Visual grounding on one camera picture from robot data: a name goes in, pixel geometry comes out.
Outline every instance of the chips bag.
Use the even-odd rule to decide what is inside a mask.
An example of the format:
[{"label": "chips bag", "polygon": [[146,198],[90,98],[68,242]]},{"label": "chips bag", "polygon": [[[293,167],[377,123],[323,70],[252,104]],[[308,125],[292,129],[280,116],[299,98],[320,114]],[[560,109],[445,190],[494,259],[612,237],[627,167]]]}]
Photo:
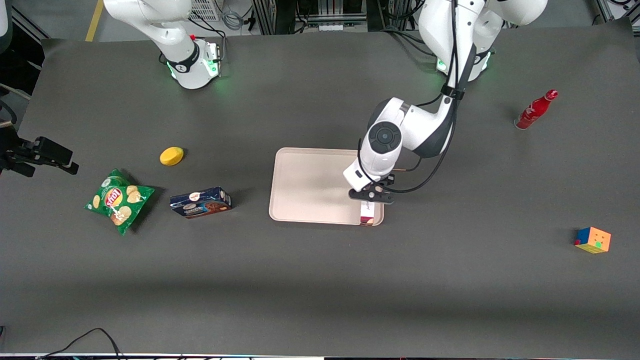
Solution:
[{"label": "chips bag", "polygon": [[132,185],[118,169],[113,169],[84,208],[110,218],[124,235],[153,193],[153,188]]}]

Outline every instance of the rubik's cube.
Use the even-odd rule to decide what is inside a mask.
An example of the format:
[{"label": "rubik's cube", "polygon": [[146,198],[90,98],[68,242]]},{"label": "rubik's cube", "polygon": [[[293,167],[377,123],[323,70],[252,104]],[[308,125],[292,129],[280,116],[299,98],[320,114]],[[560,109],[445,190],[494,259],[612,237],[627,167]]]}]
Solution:
[{"label": "rubik's cube", "polygon": [[595,227],[587,227],[578,231],[578,239],[575,240],[575,246],[592,254],[609,251],[609,243],[611,242],[611,234]]}]

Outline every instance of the red soda bottle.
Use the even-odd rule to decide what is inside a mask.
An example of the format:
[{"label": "red soda bottle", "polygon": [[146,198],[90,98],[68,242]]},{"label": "red soda bottle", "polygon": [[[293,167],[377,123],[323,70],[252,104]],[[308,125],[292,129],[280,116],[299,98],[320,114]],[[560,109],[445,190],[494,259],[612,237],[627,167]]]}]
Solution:
[{"label": "red soda bottle", "polygon": [[549,109],[551,101],[558,96],[555,90],[549,90],[546,95],[535,100],[526,108],[520,117],[513,121],[513,124],[520,130],[526,130],[534,121],[538,120]]}]

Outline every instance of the tray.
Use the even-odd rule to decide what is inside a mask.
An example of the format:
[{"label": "tray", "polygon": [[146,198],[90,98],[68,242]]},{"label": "tray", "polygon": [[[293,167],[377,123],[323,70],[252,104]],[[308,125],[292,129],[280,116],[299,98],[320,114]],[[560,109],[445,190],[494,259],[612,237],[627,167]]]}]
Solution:
[{"label": "tray", "polygon": [[[269,216],[276,221],[360,225],[361,201],[349,198],[342,176],[355,150],[284,147],[276,153]],[[373,226],[384,219],[376,203]]]}]

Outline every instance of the table surface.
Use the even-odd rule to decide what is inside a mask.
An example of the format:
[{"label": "table surface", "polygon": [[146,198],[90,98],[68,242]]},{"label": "table surface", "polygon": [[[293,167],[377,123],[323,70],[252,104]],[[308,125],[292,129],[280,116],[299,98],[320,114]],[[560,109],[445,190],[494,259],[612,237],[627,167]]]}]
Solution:
[{"label": "table surface", "polygon": [[[273,221],[273,161],[282,147],[355,149],[381,100],[434,97],[443,75],[402,41],[230,38],[222,77],[200,90],[174,83],[151,42],[47,42],[20,134],[70,147],[80,171],[2,176],[3,350],[48,352],[100,326],[128,353],[637,359],[629,34],[624,20],[503,31],[439,173],[376,228]],[[515,129],[550,88],[560,97],[545,118]],[[158,162],[169,146],[188,150],[175,167]],[[83,210],[113,168],[158,189],[124,237]],[[169,196],[211,186],[237,208],[194,220],[169,209]],[[573,246],[587,226],[612,233],[611,251]],[[110,346],[96,335],[72,350]]]}]

